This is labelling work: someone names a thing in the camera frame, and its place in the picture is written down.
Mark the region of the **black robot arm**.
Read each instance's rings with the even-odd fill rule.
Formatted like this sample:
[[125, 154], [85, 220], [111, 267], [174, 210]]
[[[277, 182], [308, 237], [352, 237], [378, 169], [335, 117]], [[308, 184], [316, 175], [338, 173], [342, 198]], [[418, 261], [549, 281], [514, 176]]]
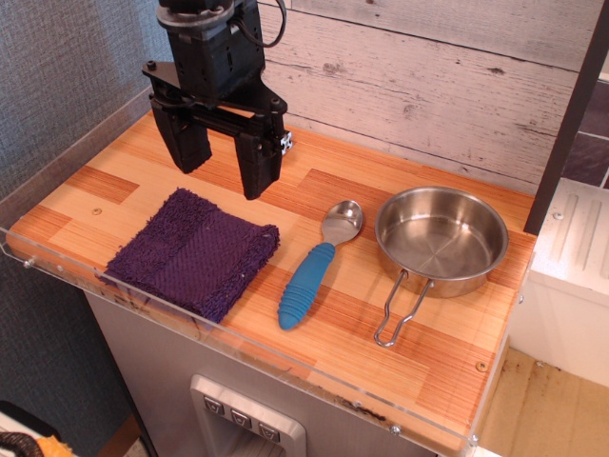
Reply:
[[244, 195], [254, 200], [280, 177], [291, 134], [287, 103], [262, 80], [265, 49], [255, 1], [162, 1], [157, 20], [173, 59], [143, 73], [158, 130], [174, 164], [191, 173], [211, 156], [208, 134], [233, 138]]

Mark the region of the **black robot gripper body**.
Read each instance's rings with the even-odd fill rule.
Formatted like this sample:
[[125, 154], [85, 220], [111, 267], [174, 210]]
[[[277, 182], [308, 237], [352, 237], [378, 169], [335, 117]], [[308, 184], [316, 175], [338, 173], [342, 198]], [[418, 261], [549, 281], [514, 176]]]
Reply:
[[267, 44], [257, 17], [161, 17], [173, 59], [149, 61], [152, 107], [185, 109], [233, 140], [242, 132], [288, 148], [286, 102], [262, 80]]

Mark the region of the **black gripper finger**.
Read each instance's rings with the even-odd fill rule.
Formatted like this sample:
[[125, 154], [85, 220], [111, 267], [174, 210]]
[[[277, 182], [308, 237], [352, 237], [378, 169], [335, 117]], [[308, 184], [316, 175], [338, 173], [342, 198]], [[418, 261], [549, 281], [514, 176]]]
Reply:
[[244, 196], [247, 200], [257, 199], [280, 178], [281, 149], [274, 141], [245, 132], [234, 142]]
[[185, 109], [152, 108], [158, 130], [175, 166], [191, 173], [211, 157], [207, 128]]

